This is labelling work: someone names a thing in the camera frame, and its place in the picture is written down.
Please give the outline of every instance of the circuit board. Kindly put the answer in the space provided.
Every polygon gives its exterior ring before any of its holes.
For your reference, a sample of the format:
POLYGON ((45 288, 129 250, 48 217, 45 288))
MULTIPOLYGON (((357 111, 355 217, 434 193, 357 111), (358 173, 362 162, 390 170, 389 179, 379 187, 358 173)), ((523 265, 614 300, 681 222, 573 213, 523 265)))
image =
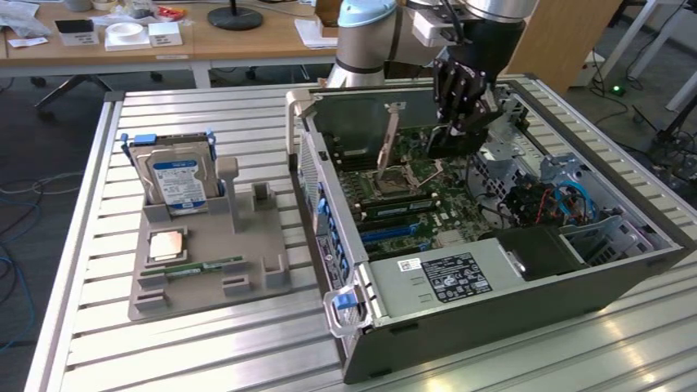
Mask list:
POLYGON ((477 241, 499 228, 467 193, 463 160, 426 157, 431 129, 398 130, 382 173, 338 172, 370 261, 477 241))

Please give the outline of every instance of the floor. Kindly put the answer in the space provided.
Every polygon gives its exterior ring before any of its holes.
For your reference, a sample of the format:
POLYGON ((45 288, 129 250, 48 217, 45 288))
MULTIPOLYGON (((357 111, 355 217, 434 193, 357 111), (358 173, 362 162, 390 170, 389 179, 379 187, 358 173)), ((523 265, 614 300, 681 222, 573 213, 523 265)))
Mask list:
MULTIPOLYGON (((607 56, 615 46, 626 24, 607 29, 598 43, 598 53, 607 56)), ((634 58, 642 45, 642 34, 634 41, 606 84, 621 81, 623 69, 634 58)), ((646 70, 641 81, 643 92, 627 88, 627 95, 621 99, 626 105, 638 105, 650 118, 670 121, 674 114, 663 109, 670 97, 697 69, 697 58, 666 46, 646 70)), ((310 76, 325 77, 327 66, 307 66, 310 76)), ((110 75, 104 80, 117 90, 170 90, 193 88, 193 77, 185 71, 163 72, 163 81, 155 83, 148 73, 110 75)), ((93 128, 101 108, 100 90, 85 84, 74 89, 65 98, 50 106, 56 121, 44 123, 36 118, 33 103, 58 85, 64 78, 46 78, 49 86, 44 89, 33 87, 26 78, 17 78, 12 87, 0 93, 0 184, 20 179, 38 179, 62 172, 74 172, 85 166, 89 147, 93 138, 93 128)), ((297 67, 265 67, 257 71, 257 79, 249 81, 243 69, 226 69, 215 72, 214 86, 238 86, 242 84, 270 84, 301 82, 301 72, 297 67)), ((570 104, 594 121, 621 109, 621 106, 598 98, 585 89, 571 89, 566 94, 570 104)), ((601 128, 623 144, 643 149, 650 144, 651 131, 646 124, 635 124, 633 114, 618 115, 602 122, 601 128)), ((686 130, 694 129, 697 117, 687 119, 686 130)), ((76 186, 78 177, 57 181, 46 190, 60 190, 76 186)), ((36 200, 36 194, 9 195, 16 202, 36 200)), ((26 372, 33 355, 33 342, 38 337, 38 329, 45 306, 50 295, 53 275, 62 252, 62 241, 68 232, 70 216, 74 208, 76 193, 44 196, 40 204, 40 220, 20 239, 5 243, 14 262, 25 271, 28 288, 36 306, 36 322, 29 333, 21 338, 20 345, 0 352, 0 390, 17 391, 22 389, 26 372)), ((0 200, 0 229, 24 213, 26 207, 8 205, 0 200)), ((12 234, 2 236, 5 241, 12 234)), ((8 289, 8 279, 0 280, 0 293, 8 289)), ((26 300, 21 290, 16 290, 6 303, 0 305, 0 346, 14 336, 26 325, 26 300)))

